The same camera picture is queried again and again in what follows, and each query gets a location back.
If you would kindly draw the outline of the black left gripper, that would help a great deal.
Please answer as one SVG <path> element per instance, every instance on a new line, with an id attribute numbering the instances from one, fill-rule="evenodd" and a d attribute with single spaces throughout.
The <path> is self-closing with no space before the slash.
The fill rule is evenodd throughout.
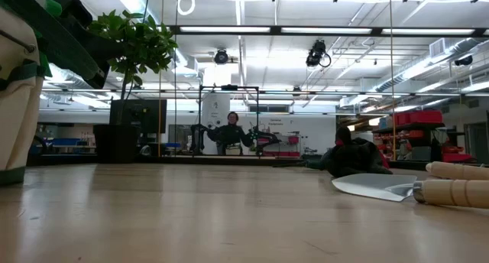
<path id="1" fill-rule="evenodd" d="M 122 55 L 123 46 L 116 41 L 100 37 L 85 29 L 92 23 L 93 19 L 80 0 L 60 0 L 60 4 L 62 6 L 62 18 L 73 17 L 82 25 L 76 26 L 76 39 L 96 62 L 96 73 L 86 82 L 93 88 L 103 88 L 111 68 L 109 61 Z"/>

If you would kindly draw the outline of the cream green gardening bag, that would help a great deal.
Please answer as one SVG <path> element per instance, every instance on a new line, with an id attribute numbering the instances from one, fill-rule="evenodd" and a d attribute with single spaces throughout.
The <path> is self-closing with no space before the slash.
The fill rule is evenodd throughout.
<path id="1" fill-rule="evenodd" d="M 44 3 L 0 0 L 0 187 L 24 180 L 50 65 L 85 80 L 97 70 L 96 62 L 69 29 L 79 22 L 73 17 L 54 17 Z"/>

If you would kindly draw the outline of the narrow wooden handle trowel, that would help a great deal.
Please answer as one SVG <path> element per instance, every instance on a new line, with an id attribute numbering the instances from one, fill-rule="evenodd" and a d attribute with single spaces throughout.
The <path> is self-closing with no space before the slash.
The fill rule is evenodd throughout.
<path id="1" fill-rule="evenodd" d="M 332 180 L 344 192 L 378 200 L 489 209 L 488 180 L 418 180 L 413 175 L 353 174 Z"/>

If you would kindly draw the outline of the black red gardening glove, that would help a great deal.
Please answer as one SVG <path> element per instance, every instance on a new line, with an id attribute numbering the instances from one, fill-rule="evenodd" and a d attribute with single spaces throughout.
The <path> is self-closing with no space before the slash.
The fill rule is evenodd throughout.
<path id="1" fill-rule="evenodd" d="M 346 127 L 337 129 L 335 146 L 321 157 L 317 168 L 335 178 L 353 174 L 392 174 L 377 146 L 366 139 L 353 138 Z"/>

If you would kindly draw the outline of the green leafy plant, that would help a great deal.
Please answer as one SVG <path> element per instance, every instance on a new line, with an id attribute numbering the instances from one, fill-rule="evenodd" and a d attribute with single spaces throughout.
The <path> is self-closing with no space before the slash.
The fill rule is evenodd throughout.
<path id="1" fill-rule="evenodd" d="M 165 24 L 158 24 L 151 15 L 123 11 L 102 14 L 88 26 L 90 33 L 122 46 L 119 57 L 108 60 L 112 72 L 121 73 L 121 106 L 115 111 L 115 124 L 123 123 L 125 103 L 134 86 L 143 83 L 141 76 L 148 71 L 167 70 L 177 43 Z"/>

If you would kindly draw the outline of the black monitor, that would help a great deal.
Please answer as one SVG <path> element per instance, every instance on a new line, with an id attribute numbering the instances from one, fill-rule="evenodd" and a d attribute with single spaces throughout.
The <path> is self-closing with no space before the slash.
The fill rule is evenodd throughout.
<path id="1" fill-rule="evenodd" d="M 111 102 L 109 124 L 116 125 L 121 115 L 121 125 L 130 125 L 143 133 L 165 133 L 167 100 L 128 99 Z"/>

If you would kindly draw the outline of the black plant pot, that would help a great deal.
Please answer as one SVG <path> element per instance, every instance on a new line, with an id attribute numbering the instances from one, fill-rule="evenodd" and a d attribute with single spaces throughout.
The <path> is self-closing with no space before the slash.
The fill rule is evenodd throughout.
<path id="1" fill-rule="evenodd" d="M 96 154 L 101 164 L 130 164 L 137 154 L 138 129 L 130 125 L 94 125 Z"/>

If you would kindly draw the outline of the blue storage bin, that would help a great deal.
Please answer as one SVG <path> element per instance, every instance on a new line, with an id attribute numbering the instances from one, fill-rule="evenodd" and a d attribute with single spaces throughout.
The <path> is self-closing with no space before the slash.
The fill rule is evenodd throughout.
<path id="1" fill-rule="evenodd" d="M 51 141 L 51 144 L 53 146 L 67 147 L 67 146 L 77 146 L 79 142 L 80 142 L 79 138 L 54 138 Z"/>

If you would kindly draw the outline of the person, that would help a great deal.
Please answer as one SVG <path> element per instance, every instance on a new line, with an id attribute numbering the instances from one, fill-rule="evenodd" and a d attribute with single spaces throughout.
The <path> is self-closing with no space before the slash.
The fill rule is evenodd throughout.
<path id="1" fill-rule="evenodd" d="M 215 130 L 217 152 L 219 155 L 226 155 L 227 147 L 231 144 L 242 143 L 245 147 L 250 147 L 253 143 L 251 137 L 238 125 L 238 114 L 230 112 L 227 116 L 228 124 L 218 127 Z"/>

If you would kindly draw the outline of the black bar with light strips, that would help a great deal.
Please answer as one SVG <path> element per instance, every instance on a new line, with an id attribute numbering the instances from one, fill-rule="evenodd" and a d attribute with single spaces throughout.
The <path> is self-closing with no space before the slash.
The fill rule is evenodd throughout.
<path id="1" fill-rule="evenodd" d="M 366 28 L 366 27 L 300 27 L 300 26 L 169 26 L 174 34 L 183 35 L 273 35 L 337 37 L 483 37 L 489 28 Z"/>

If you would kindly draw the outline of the large red storage bin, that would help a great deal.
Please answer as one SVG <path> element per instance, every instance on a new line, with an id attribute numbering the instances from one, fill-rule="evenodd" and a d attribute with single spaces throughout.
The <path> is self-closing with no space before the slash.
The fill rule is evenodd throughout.
<path id="1" fill-rule="evenodd" d="M 395 115 L 396 125 L 409 125 L 414 123 L 437 124 L 443 123 L 442 113 L 438 110 L 422 110 L 414 112 L 401 112 Z"/>

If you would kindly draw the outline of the small red storage bin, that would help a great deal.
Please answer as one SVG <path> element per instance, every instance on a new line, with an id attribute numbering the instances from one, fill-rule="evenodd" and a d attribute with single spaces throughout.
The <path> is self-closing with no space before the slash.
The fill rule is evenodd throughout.
<path id="1" fill-rule="evenodd" d="M 470 154 L 444 153 L 442 160 L 448 163 L 466 163 L 473 161 L 473 157 Z"/>

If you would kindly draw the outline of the black background station frame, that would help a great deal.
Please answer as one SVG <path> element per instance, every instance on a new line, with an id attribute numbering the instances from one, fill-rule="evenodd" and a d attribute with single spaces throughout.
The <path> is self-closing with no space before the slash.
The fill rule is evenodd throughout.
<path id="1" fill-rule="evenodd" d="M 243 87 L 236 85 L 224 85 L 224 86 L 201 86 L 199 88 L 198 98 L 198 118 L 197 124 L 199 127 L 203 127 L 203 150 L 198 149 L 195 154 L 204 155 L 219 155 L 217 152 L 215 130 L 218 127 L 228 124 L 227 116 L 230 112 L 236 112 L 231 110 L 232 95 L 238 95 L 238 92 L 251 91 L 251 87 Z M 242 143 L 231 144 L 227 147 L 226 155 L 243 155 L 245 147 Z"/>

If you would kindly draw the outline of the black aluminium table frame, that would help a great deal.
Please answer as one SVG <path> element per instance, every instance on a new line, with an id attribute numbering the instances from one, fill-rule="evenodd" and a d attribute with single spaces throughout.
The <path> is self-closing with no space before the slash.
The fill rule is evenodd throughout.
<path id="1" fill-rule="evenodd" d="M 193 165 L 233 165 L 259 167 L 305 167 L 306 160 L 300 158 L 275 158 L 258 156 L 212 156 L 176 155 L 154 157 L 136 155 L 116 156 L 105 159 L 97 154 L 42 154 L 28 155 L 27 166 L 52 166 L 67 164 L 193 164 Z"/>

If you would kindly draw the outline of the silver ventilation duct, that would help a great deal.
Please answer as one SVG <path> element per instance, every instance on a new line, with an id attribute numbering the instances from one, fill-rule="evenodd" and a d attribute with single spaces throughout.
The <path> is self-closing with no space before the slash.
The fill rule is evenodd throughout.
<path id="1" fill-rule="evenodd" d="M 459 60 L 469 54 L 477 52 L 489 38 L 464 39 L 440 38 L 429 45 L 429 52 L 403 64 L 394 67 L 393 72 L 380 78 L 371 88 L 371 92 L 380 92 L 390 89 L 399 83 L 403 83 L 419 76 L 441 64 Z"/>

